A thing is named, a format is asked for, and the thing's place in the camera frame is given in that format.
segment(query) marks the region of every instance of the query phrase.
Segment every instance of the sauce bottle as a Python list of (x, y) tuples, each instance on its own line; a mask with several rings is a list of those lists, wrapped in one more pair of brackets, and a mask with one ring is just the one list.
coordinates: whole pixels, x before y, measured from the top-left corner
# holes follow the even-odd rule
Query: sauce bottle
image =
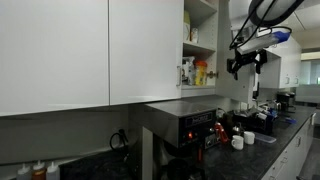
[(32, 180), (46, 180), (46, 171), (44, 163), (38, 161), (33, 166)]
[(17, 180), (31, 180), (31, 170), (30, 167), (26, 167), (25, 164), (17, 172)]
[(60, 180), (60, 169), (59, 166), (54, 165), (54, 162), (51, 163), (51, 166), (47, 169), (47, 179), (46, 180)]

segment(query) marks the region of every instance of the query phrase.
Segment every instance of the black countertop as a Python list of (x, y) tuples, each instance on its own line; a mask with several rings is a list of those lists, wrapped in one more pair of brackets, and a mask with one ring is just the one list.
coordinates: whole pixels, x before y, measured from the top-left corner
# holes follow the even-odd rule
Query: black countertop
[(215, 180), (258, 180), (269, 170), (285, 147), (294, 138), (315, 108), (296, 106), (295, 113), (288, 114), (296, 124), (274, 122), (272, 137), (277, 141), (268, 144), (256, 140), (254, 145), (244, 145), (243, 150), (233, 150), (231, 145), (211, 148), (204, 154), (204, 167), (208, 179)]
[[(296, 106), (296, 113), (289, 114), (296, 124), (274, 123), (273, 134), (277, 141), (268, 144), (256, 140), (254, 145), (244, 145), (234, 150), (230, 144), (218, 145), (204, 153), (204, 169), (209, 180), (258, 180), (261, 179), (281, 152), (294, 138), (315, 108)], [(124, 154), (106, 152), (61, 165), (61, 180), (133, 179)]]

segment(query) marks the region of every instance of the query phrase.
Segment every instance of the espresso machine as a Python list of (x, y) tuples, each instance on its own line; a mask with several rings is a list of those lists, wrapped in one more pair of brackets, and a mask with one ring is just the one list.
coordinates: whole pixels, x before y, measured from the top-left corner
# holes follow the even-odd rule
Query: espresso machine
[(293, 113), (290, 109), (295, 110), (294, 99), (296, 94), (294, 92), (278, 92), (277, 93), (277, 102), (281, 104), (281, 111)]
[(138, 179), (205, 179), (216, 109), (181, 100), (129, 106), (128, 164)]

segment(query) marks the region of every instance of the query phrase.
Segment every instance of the cup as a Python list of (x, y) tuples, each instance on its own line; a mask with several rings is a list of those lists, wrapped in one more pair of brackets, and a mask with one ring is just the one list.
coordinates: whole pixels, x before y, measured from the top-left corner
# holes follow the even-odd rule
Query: cup
[(231, 145), (236, 150), (242, 150), (243, 149), (243, 137), (234, 135), (232, 136)]
[(253, 144), (254, 143), (255, 134), (249, 131), (244, 132), (244, 142), (246, 144)]

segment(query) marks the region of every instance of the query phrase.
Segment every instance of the upper cabinet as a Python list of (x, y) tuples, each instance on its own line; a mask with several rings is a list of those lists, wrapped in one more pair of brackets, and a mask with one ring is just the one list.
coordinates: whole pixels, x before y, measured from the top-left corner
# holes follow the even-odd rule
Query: upper cabinet
[(184, 0), (184, 24), (183, 24), (183, 57), (194, 57), (194, 61), (202, 61), (207, 64), (206, 82), (202, 85), (188, 82), (192, 71), (183, 63), (182, 97), (201, 96), (215, 94), (217, 74), (217, 42), (218, 42), (218, 0)]
[[(0, 6), (0, 116), (109, 104), (108, 0), (2, 0)], [(132, 38), (138, 43), (139, 33)]]
[(301, 47), (293, 37), (287, 42), (269, 47), (268, 62), (259, 75), (261, 88), (289, 88), (299, 86)]
[(110, 104), (181, 97), (183, 0), (109, 0)]

